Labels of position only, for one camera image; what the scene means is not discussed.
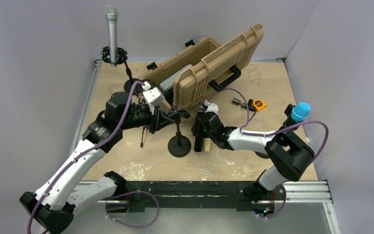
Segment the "microphone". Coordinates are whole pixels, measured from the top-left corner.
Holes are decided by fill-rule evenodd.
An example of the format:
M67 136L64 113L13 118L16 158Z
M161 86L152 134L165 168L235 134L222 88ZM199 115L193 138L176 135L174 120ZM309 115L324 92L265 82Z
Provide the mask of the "microphone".
M111 67L117 66L117 18L118 12L115 6L105 8L105 18L108 24L108 36L110 39L110 61Z
M285 126L288 127L293 124L304 121L304 119L308 117L310 110L311 110L310 105L305 102L301 102L297 104L295 107L293 107L291 113L289 113L288 112L289 110L287 109L285 111L285 113L287 114L287 119L283 123L283 127Z

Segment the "cable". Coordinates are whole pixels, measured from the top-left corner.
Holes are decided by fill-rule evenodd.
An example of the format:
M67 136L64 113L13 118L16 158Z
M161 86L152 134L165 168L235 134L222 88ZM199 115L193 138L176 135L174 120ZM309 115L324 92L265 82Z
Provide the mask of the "cable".
M275 196L275 192L272 192L272 203L275 204L275 200L276 200L276 196Z
M142 148L144 146L144 131L146 129L146 126L143 126L143 132L141 133L141 144L140 147Z
M323 142L322 142L322 145L319 147L318 151L316 152L316 154L313 156L313 160L312 162L320 155L320 153L322 152L323 148L325 147L326 145L326 142L328 140L328 137L329 137L329 128L328 126L323 123L322 121L319 121L319 120L309 120L309 121L303 121L303 122L300 122L300 123L297 123L297 124L294 124L292 126L289 126L289 127L286 127L286 128L283 128L281 130L278 130L278 131L275 131L273 133L269 133L269 134L260 134L260 133L249 133L249 132L243 132L243 128L244 127L247 127L248 124L249 124L249 116L250 116L250 110L249 110L249 106L247 105L247 101L246 101L246 98L244 97L244 95L242 93L240 93L238 90L236 89L233 89L233 88L224 88L223 90L232 90L236 93L238 93L244 100L244 103L246 104L246 109L247 109L247 119L246 119L246 124L241 126L240 127L240 132L243 134L243 135L247 135L247 136L256 136L256 137L270 137L270 136L274 136L274 135L277 135L277 134L280 134L280 133L283 133L283 132L286 132L286 131L289 131L289 130L292 130L296 127L300 127L302 125L305 125L305 124L309 124L309 123L318 123L318 124L321 124L324 128L325 128L325 137L323 138ZM213 99L214 96L216 96L218 93L215 93L213 94L209 99L208 101L210 101L211 99Z
M145 224L145 225L140 225L140 226L125 223L125 222L123 222L123 221L120 221L120 220L118 220L118 219L115 219L115 218L111 217L111 216L108 214L108 208L107 208L107 206L105 206L105 213L107 213L107 217L106 217L106 218L109 218L109 219L111 219L112 221L115 221L115 222L117 222L117 223L119 223L119 224L122 224L122 225L127 226L127 227L130 227L130 228L146 228L146 227L150 226L151 224L153 224L153 223L157 220L157 218L158 218L158 215L159 215L159 213L160 213L160 207L159 207L159 205L158 205L158 200L157 200L157 198L155 198L154 195L150 194L149 192L145 192L145 191L133 191L133 192L129 192L129 193L126 193L126 194L121 194L121 195L117 195L117 196L112 196L112 197L109 197L108 199L117 199L117 198L120 198L120 197L123 197L123 196L131 195L131 194L138 194L138 193L141 193L141 194L147 194L147 195L149 195L150 197L152 197L152 199L153 199L154 202L155 202L155 205L157 206L157 213L155 214L155 217L154 217L154 219L153 219L151 222L149 222L148 224Z
M271 219L279 214L279 212L283 209L284 204L286 203L286 189L284 188L283 184L281 184L283 187L283 203L280 205L279 209L275 211L272 215L262 217L262 219Z
M256 115L256 113L257 113L257 111L255 111L255 112L253 113L252 117L250 117L250 119L249 119L249 122L253 119L253 117Z
M147 81L151 85L151 88L157 87L157 85L154 83L154 81L152 81L150 79L144 79L143 82L145 82L145 81Z
M138 99L138 104L141 104L140 94L136 94L135 97Z
M52 190L52 187L59 180L59 178L74 164L74 161L77 161L78 159L80 159L81 157L83 157L89 151L97 150L97 149L101 148L102 146L104 146L105 144L107 144L115 136L115 134L117 134L117 132L121 128L121 125L124 122L124 119L125 119L125 116L127 115L128 109L130 108L130 104L131 104L131 101L132 101L132 95L134 93L134 90L135 90L137 84L143 85L143 82L141 82L141 81L135 81L132 84L131 90L130 90L130 94L128 95L127 104L126 104L126 106L124 108L124 111L123 111L123 115L121 116L120 121L117 124L117 127L110 134L110 136L107 139L105 139L104 141L102 141L101 143L99 143L99 144L97 144L97 145L95 145L95 146L93 146L93 147L91 147L91 148L89 148L89 149L81 152L80 154L78 154L78 156L76 156L73 161L70 161L64 168L62 168L62 170L55 176L54 180L49 184L49 186L45 190L44 194L41 196L41 198L39 199L39 201L37 202L37 204L35 205L35 207L32 209L31 216L29 216L29 220L28 220L27 234L31 234L32 221L34 220L34 217L37 214L37 210L38 210L39 205L45 199L45 197L47 196L47 194Z

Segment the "table surface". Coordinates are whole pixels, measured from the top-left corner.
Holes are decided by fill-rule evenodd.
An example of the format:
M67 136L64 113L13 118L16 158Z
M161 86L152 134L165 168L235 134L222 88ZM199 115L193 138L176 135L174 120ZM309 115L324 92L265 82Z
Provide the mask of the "table surface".
M130 62L133 76L142 78L149 63ZM102 64L86 126L105 109L111 94L124 90L127 79L124 65L111 67ZM286 106L295 104L283 62L251 62L243 69L241 77L229 87L239 90L247 99L261 99L267 105L257 112L246 130L278 129L285 120L283 111ZM246 121L246 110L233 105L233 98L240 96L233 91L223 91L212 102L219 106L218 115L225 126L239 127ZM182 134L190 139L192 147L194 137L190 129L195 115L192 111L191 118L182 119L180 124ZM269 159L262 159L254 152L222 150L213 143L210 152L197 153L191 149L185 157L173 157L168 152L167 144L175 131L175 125L167 126L153 135L146 131L144 147L140 148L142 128L125 130L123 139L88 171L83 180L99 180L108 171L116 171L127 180L255 180L264 169L273 165ZM303 128L296 130L296 133L306 139ZM313 164L306 169L301 180L317 180Z

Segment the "silver microphone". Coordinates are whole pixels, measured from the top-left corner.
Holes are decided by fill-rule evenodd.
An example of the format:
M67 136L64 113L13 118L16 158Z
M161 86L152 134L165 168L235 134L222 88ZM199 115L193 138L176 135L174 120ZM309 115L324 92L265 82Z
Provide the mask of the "silver microphone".
M110 37L110 61L111 67L117 66L117 18L118 12L115 6L105 8L105 18L108 24L108 36Z

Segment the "black clamp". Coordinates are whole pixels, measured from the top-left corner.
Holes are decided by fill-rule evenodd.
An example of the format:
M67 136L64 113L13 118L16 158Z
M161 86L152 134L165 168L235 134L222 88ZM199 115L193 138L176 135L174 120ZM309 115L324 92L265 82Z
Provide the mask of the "black clamp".
M196 116L196 122L201 125L200 128L202 129L193 127L191 129L193 134L197 135L201 133L202 138L210 138L220 149L233 150L227 140L231 132L237 129L237 127L225 127L214 112L200 113Z
M102 48L101 54L102 54L101 59L104 62L111 63L110 47L109 46L106 46L106 47ZM126 62L127 59L128 59L127 54L128 54L127 51L125 51L123 48L117 47L117 63L115 63L115 64L120 65L120 64Z
M254 182L251 185L247 185L245 187L238 187L237 189L240 190L239 199L240 200L252 200L254 202L258 202L260 200L270 200L271 191L265 189L260 183L259 179L260 177L266 172L264 170L259 177L256 179L256 182Z
M155 62L152 62L149 65L147 65L147 70L154 70L157 67L158 67L157 64L155 64Z
M168 151L174 157L184 157L191 150L191 142L180 132L181 118L190 118L190 113L186 110L178 110L176 106L171 106L171 110L168 113L168 117L174 120L177 126L175 136L173 136L168 142Z
M26 209L28 214L31 214L32 210L38 203L36 194L32 192L25 192L19 199L22 206ZM71 205L68 202L60 211L51 210L50 205L43 206L39 204L37 213L34 219L51 234L60 234L71 224L74 218L75 205Z
M194 139L194 151L201 152L203 150L203 139L208 138L206 131L199 122L200 116L204 114L207 110L207 106L204 105L204 102L199 102L197 104L197 115L194 121L193 127L191 127L191 132L193 133Z
M187 47L191 46L191 45L195 45L196 43L193 42L193 39L187 41L184 45Z

